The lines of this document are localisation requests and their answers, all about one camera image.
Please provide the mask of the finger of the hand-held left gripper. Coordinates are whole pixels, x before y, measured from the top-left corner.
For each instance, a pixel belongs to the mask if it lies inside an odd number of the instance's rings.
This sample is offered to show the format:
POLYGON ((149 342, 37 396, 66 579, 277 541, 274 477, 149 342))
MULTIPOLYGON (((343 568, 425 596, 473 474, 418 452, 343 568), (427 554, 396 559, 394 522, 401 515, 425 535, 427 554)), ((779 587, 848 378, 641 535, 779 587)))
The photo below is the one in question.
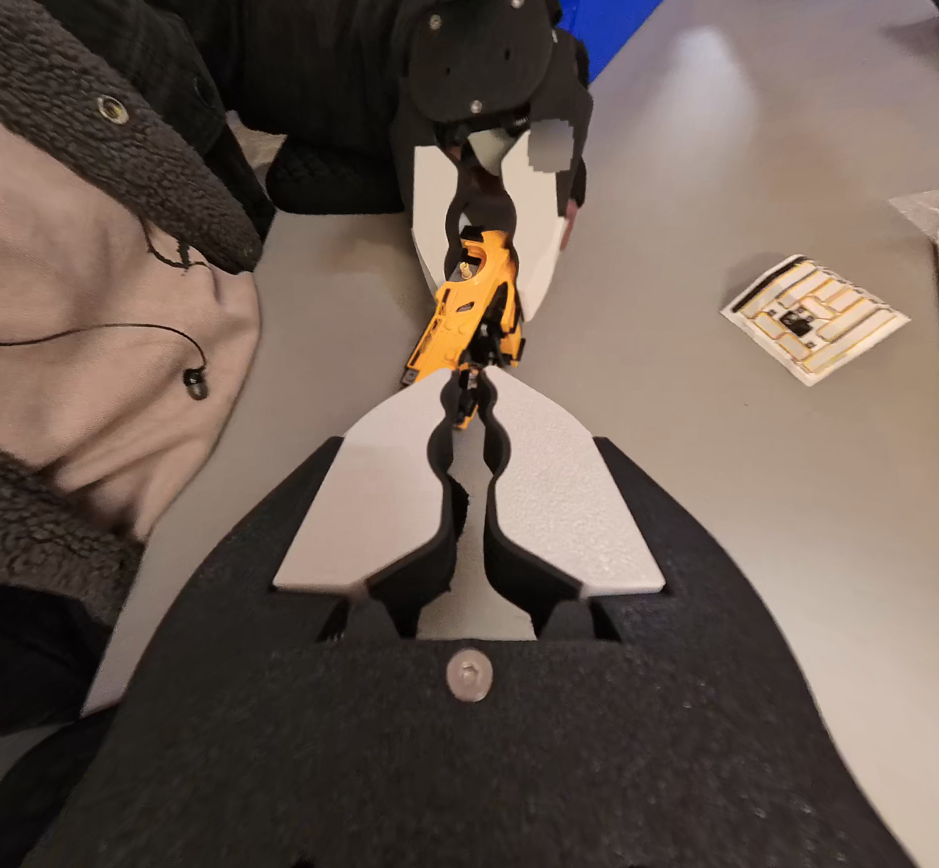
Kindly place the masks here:
POLYGON ((559 258, 566 216, 559 211, 558 175, 532 162, 532 135, 521 134, 501 161, 501 181, 514 208, 515 288, 525 322, 542 306, 559 258))
POLYGON ((436 294, 455 267, 460 213, 453 216, 462 149, 419 146, 414 152, 411 234, 425 280, 436 294))

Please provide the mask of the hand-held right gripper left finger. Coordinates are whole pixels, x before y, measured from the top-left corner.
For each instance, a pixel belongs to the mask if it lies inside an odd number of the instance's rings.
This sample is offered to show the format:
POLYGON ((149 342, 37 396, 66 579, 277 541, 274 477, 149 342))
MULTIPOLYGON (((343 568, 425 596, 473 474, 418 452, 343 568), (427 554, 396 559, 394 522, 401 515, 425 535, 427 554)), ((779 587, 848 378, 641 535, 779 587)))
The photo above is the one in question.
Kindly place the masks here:
POLYGON ((450 475, 458 376, 433 372, 361 417, 273 578, 274 588, 377 601, 400 636, 450 589, 467 491, 450 475))

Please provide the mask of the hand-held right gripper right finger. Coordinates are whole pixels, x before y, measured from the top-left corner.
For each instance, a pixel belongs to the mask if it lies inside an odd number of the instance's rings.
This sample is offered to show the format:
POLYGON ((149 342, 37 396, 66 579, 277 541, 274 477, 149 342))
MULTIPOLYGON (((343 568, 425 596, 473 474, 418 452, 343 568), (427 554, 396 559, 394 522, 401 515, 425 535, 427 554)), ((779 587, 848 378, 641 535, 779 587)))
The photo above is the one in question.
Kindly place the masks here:
POLYGON ((490 367, 480 377, 487 580, 540 637, 557 608, 657 596, 666 578, 591 431, 490 367))

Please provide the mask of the orange black lego car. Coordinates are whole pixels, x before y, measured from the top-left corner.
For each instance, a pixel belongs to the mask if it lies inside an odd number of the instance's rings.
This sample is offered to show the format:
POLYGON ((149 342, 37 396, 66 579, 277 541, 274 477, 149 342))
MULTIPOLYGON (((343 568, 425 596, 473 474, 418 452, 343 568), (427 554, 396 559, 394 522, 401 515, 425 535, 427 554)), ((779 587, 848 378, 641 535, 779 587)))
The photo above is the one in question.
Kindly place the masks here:
POLYGON ((508 234, 467 226, 460 241, 457 264, 437 290, 434 313, 405 364, 402 385, 441 369, 455 372, 460 397, 453 425, 465 429, 478 408, 481 371, 517 367, 525 339, 508 234))

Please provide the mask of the lego sticker sheet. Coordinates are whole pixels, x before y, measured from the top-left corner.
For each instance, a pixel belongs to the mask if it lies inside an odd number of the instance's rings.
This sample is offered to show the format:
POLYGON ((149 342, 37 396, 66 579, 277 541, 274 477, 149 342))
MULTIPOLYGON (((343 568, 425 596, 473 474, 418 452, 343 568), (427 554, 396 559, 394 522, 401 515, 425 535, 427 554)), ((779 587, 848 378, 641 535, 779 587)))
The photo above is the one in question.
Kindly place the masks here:
POLYGON ((720 313, 809 387, 910 322, 883 299, 803 255, 761 274, 720 313))

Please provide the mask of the person's left hand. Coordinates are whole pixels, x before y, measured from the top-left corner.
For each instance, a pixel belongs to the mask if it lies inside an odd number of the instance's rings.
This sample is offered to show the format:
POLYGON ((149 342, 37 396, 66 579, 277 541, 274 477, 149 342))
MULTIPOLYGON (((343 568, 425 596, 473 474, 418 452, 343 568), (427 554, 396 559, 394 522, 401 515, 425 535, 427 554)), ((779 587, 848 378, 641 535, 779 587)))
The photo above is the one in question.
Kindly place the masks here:
POLYGON ((578 165, 573 173, 574 176, 571 182, 565 214, 563 217, 564 221, 562 234, 559 241, 560 252, 564 252, 567 249, 573 232, 574 224, 576 223, 578 214, 585 202, 587 170, 583 158, 579 160, 578 165))

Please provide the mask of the black wired earphone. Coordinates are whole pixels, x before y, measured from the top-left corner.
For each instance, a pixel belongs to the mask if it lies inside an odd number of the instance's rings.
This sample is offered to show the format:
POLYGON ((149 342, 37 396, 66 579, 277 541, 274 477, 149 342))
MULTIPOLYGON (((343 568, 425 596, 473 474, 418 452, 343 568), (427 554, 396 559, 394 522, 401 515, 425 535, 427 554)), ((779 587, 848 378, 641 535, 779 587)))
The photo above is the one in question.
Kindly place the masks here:
POLYGON ((91 325, 73 327, 70 329, 62 330, 55 332, 53 334, 45 334, 38 337, 26 338, 26 339, 15 339, 15 340, 2 340, 1 348, 13 349, 19 347, 33 347, 40 346, 47 343, 56 342, 58 340, 63 340, 65 338, 89 334, 98 331, 105 330, 147 330, 147 331, 158 331, 168 334, 175 335, 182 338, 192 347, 194 347, 196 353, 198 354, 199 365, 194 367, 188 367, 183 370, 181 374, 181 381, 184 385, 184 388, 188 396, 194 401, 204 401, 209 396, 209 387, 206 379, 206 371, 208 366, 208 360, 199 342, 190 334, 183 332, 173 326, 161 323, 153 322, 100 322, 91 325))

